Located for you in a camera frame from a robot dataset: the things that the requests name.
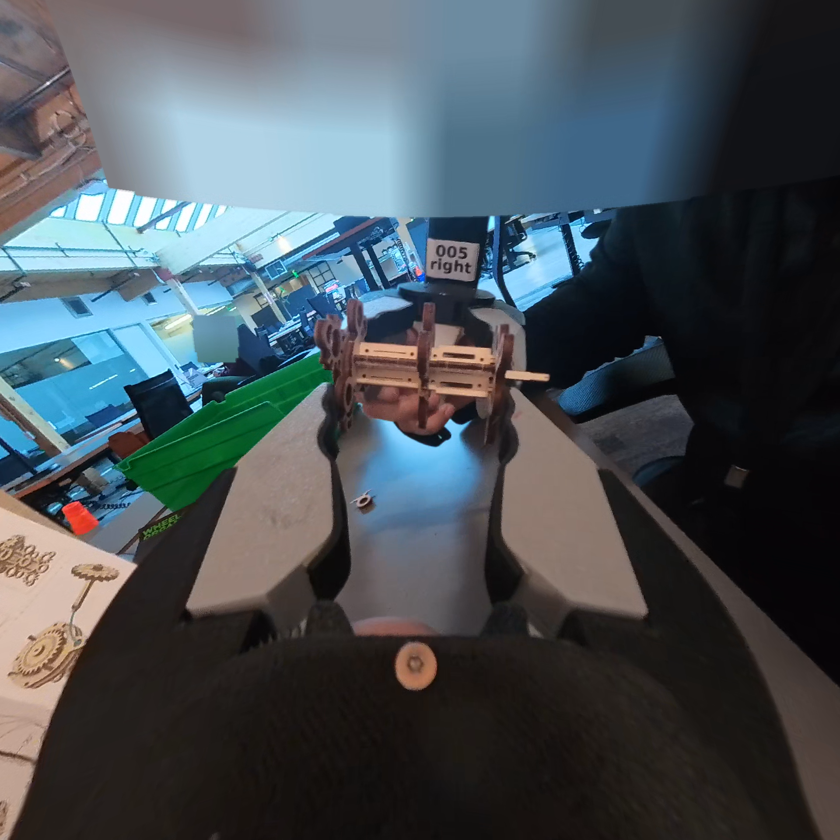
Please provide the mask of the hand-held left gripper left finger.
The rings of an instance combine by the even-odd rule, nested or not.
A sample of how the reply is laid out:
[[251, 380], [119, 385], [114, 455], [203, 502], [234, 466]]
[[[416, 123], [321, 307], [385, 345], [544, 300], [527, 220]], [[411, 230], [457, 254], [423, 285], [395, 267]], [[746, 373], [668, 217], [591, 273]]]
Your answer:
[[351, 571], [333, 387], [318, 385], [236, 465], [190, 614], [307, 614]]

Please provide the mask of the person's right hand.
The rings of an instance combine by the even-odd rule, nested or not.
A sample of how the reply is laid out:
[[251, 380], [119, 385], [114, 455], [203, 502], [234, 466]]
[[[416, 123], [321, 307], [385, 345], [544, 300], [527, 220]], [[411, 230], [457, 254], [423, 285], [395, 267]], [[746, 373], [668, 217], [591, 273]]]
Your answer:
[[453, 404], [440, 395], [432, 394], [427, 404], [426, 425], [421, 427], [418, 423], [419, 394], [415, 391], [373, 385], [362, 390], [360, 399], [367, 417], [394, 424], [405, 434], [418, 436], [438, 434], [464, 405], [463, 401]]

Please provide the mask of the black office chair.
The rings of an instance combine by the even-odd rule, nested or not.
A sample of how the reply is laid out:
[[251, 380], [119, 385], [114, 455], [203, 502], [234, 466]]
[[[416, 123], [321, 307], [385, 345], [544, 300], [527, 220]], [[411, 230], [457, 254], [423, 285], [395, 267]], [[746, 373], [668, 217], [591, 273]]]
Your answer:
[[125, 385], [129, 397], [149, 440], [171, 430], [193, 415], [179, 382], [172, 371], [165, 371], [139, 383]]

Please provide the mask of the grey mesh office chair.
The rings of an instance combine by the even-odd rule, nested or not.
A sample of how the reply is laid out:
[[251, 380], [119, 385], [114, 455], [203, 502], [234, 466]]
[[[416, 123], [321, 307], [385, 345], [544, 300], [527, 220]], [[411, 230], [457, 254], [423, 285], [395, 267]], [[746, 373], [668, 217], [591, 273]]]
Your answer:
[[692, 421], [660, 339], [585, 374], [556, 402], [641, 487], [676, 468], [685, 453]]

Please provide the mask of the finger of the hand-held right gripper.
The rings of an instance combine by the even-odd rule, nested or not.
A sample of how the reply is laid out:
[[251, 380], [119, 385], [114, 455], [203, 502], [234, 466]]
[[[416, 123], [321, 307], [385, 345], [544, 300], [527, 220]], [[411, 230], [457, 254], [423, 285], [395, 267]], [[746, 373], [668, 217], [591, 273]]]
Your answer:
[[365, 342], [405, 342], [415, 323], [414, 305], [403, 298], [376, 298], [363, 302]]
[[469, 344], [478, 348], [492, 348], [497, 327], [501, 325], [508, 327], [514, 339], [511, 369], [526, 371], [529, 367], [524, 316], [506, 303], [493, 301], [488, 307], [469, 308]]

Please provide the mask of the paper instruction sheet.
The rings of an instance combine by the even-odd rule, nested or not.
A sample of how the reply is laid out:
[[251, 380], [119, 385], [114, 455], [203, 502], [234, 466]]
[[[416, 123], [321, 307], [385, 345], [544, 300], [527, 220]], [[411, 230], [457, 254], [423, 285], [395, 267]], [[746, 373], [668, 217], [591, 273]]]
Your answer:
[[135, 564], [1, 513], [1, 838], [12, 836], [70, 672]]

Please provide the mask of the green plastic bin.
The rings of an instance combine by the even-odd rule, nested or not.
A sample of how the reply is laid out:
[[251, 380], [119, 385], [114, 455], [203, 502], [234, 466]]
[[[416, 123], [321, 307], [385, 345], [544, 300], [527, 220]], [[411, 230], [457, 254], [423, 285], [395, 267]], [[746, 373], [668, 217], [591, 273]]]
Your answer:
[[283, 417], [279, 408], [263, 402], [169, 443], [155, 440], [122, 460], [118, 468], [160, 504], [179, 511], [235, 467]]
[[332, 373], [322, 367], [319, 353], [307, 352], [227, 394], [222, 406], [236, 412], [268, 403], [287, 414], [317, 386], [332, 381]]

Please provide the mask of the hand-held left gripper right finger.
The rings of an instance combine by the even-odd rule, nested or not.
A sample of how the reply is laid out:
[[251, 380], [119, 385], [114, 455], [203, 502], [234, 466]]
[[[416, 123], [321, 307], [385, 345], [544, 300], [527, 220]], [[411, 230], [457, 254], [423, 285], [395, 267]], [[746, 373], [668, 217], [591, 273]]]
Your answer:
[[486, 546], [490, 602], [530, 621], [593, 613], [643, 621], [648, 606], [599, 469], [521, 392], [499, 425]]

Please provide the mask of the wooden gear model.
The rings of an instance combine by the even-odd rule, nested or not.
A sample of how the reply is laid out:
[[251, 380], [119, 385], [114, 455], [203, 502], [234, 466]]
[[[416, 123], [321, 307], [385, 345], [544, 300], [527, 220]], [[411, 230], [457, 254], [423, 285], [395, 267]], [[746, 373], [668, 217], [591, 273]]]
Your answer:
[[420, 429], [427, 427], [428, 404], [433, 394], [472, 398], [485, 421], [488, 445], [495, 441], [508, 409], [510, 383], [544, 384], [550, 380], [548, 374], [515, 368], [515, 338], [506, 324], [493, 329], [489, 348], [437, 343], [436, 307], [427, 302], [417, 329], [417, 342], [400, 345], [366, 339], [368, 320], [361, 301], [351, 300], [346, 312], [346, 325], [330, 314], [318, 319], [313, 329], [320, 362], [332, 373], [344, 430], [351, 426], [357, 391], [366, 386], [393, 387], [416, 393]]

